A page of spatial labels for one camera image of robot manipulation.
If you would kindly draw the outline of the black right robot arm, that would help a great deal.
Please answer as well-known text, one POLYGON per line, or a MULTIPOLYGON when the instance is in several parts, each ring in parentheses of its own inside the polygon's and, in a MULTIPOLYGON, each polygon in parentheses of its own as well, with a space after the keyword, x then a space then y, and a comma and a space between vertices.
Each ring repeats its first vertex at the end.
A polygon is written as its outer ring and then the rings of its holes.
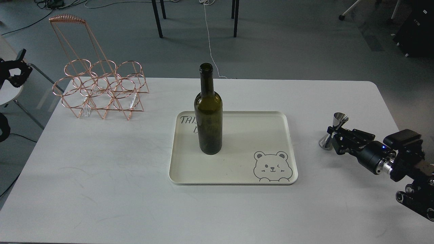
POLYGON ((397 202, 433 221, 433 164, 425 161, 421 135, 405 129, 375 140, 375 135, 357 129, 328 127, 330 142, 336 154, 350 154, 374 175, 384 172, 394 182, 409 177, 413 180, 395 195, 397 202))

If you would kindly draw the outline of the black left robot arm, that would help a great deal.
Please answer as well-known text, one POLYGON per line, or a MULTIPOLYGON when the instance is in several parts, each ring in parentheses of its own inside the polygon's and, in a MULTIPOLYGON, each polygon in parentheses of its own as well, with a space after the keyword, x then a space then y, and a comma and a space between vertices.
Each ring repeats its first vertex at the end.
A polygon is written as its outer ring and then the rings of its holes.
MULTIPOLYGON (((5 81, 9 81, 9 83, 15 87, 20 88, 30 76, 33 68, 31 68, 26 62, 24 62, 24 56, 26 54, 26 49, 23 48, 17 54, 15 60, 3 60, 1 58, 0 62, 0 87, 4 85, 5 81), (11 75, 10 70, 18 68, 20 70, 20 74, 11 75)), ((0 115, 0 128, 1 128, 1 136, 0 141, 3 142, 10 135, 10 126, 6 116, 1 113, 0 115)))

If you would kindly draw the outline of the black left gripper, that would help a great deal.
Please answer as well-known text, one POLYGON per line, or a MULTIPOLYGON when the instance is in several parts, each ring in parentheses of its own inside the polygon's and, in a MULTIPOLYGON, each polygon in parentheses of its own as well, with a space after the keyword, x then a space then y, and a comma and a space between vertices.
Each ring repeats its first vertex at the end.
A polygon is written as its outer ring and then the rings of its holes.
POLYGON ((28 79, 33 68, 24 61, 26 49, 21 49, 15 60, 0 59, 0 88, 5 81, 15 87, 20 88, 28 79))

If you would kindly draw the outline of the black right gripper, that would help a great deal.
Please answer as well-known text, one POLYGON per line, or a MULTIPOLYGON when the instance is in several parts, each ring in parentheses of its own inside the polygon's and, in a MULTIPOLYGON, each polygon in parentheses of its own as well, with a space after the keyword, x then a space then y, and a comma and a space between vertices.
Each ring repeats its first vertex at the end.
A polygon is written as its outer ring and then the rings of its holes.
POLYGON ((396 156, 392 148, 375 141, 374 134, 358 129, 348 130, 333 126, 327 128, 327 133, 332 136, 332 147, 337 155, 348 153, 355 156, 359 164, 374 175, 379 175, 383 165, 396 156))

